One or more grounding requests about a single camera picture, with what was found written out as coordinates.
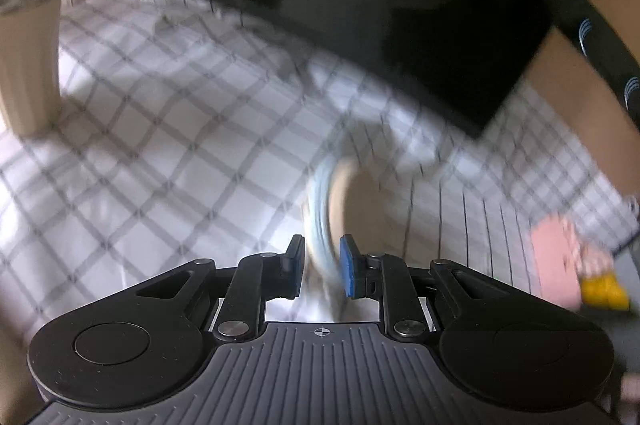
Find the beige oval pouch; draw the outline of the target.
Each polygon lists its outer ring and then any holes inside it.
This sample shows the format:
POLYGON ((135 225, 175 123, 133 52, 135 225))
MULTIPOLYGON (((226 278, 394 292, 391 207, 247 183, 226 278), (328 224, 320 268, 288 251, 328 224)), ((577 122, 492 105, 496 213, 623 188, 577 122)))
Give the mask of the beige oval pouch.
POLYGON ((364 254, 399 256, 393 245, 389 197, 367 168, 354 158, 329 158, 310 182, 303 202, 306 241, 305 278, 299 318, 316 322, 372 322, 380 318, 378 303, 345 295, 340 240, 351 235, 364 254))

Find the yellow rubber toy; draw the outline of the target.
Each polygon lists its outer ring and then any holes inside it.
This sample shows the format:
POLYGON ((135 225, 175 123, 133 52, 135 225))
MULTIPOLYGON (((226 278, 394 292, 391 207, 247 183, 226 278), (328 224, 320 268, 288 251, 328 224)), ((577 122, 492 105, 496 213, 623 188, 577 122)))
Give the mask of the yellow rubber toy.
POLYGON ((613 272, 582 279, 580 294, 586 306, 615 311, 628 311, 631 307, 626 289, 618 283, 613 272))

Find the pink cardboard box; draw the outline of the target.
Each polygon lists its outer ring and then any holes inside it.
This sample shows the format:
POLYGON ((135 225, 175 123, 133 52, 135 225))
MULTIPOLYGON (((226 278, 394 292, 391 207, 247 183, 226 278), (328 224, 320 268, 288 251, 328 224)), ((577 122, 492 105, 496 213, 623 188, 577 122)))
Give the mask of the pink cardboard box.
POLYGON ((579 271, 584 241, 574 223, 561 215, 542 219, 530 233, 540 296, 568 310, 582 306, 579 271))

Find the white black grid tablecloth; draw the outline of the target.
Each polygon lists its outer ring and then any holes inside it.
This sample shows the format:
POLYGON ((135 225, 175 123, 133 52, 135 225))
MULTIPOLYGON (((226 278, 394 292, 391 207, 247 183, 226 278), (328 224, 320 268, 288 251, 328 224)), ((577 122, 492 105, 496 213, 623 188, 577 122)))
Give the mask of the white black grid tablecloth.
POLYGON ((538 220, 570 217, 609 251, 639 229, 529 85, 471 139, 352 64, 205 0, 63 0, 60 82, 47 133, 1 135, 1 318, 22 341, 180 263, 282 251, 332 158, 371 173, 388 252, 529 293, 538 220))

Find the black wall power strip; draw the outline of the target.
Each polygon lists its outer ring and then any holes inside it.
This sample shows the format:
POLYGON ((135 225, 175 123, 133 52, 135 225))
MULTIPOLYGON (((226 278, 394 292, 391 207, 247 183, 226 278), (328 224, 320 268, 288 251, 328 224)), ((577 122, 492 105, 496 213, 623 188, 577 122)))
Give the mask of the black wall power strip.
POLYGON ((556 27, 598 72, 639 127, 639 61, 589 0, 558 0, 556 27))

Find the white ribbed tumbler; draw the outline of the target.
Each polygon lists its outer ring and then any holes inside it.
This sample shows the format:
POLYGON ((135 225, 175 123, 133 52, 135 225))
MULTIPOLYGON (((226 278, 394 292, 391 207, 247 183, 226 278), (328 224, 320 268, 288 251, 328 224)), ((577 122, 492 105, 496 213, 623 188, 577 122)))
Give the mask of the white ribbed tumbler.
POLYGON ((61 0, 1 0, 1 116, 17 136, 47 130, 60 114, 61 0))

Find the pink striped towel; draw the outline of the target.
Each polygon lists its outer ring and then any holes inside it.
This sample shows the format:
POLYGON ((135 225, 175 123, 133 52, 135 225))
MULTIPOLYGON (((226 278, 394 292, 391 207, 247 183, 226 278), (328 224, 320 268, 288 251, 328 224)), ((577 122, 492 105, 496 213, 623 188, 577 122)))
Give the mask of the pink striped towel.
POLYGON ((612 254, 589 241, 576 241, 572 260, 579 279, 600 278, 614 271, 612 254))

